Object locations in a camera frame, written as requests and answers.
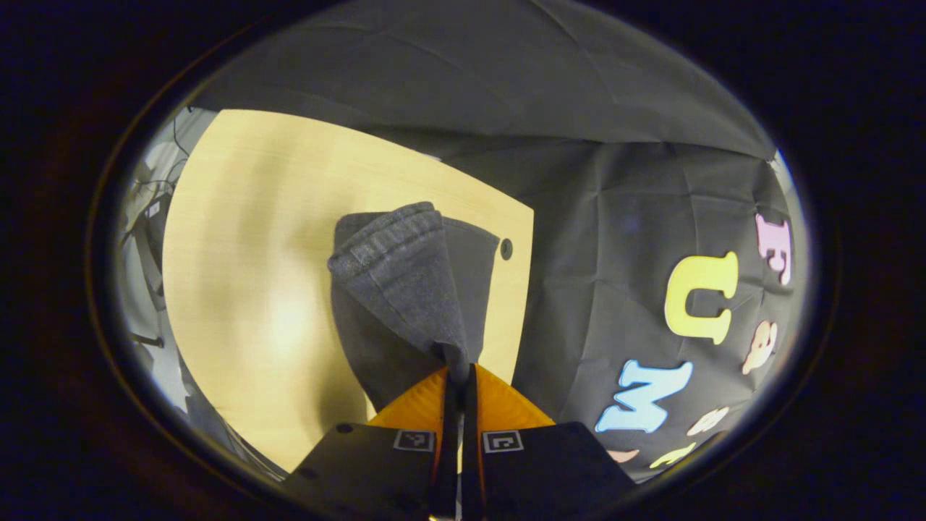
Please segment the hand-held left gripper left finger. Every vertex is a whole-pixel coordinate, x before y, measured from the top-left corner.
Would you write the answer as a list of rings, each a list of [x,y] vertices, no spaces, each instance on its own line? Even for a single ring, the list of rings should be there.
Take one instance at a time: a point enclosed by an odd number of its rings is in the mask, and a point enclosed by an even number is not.
[[[456,420],[456,389],[442,368],[370,422],[335,425],[281,487],[318,520],[451,519]]]

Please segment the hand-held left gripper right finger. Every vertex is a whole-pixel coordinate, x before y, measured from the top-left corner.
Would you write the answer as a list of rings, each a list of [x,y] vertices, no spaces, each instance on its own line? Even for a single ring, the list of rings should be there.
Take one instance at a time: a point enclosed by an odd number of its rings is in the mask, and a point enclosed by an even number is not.
[[[479,364],[464,405],[466,520],[591,520],[635,487],[583,423],[553,422]]]

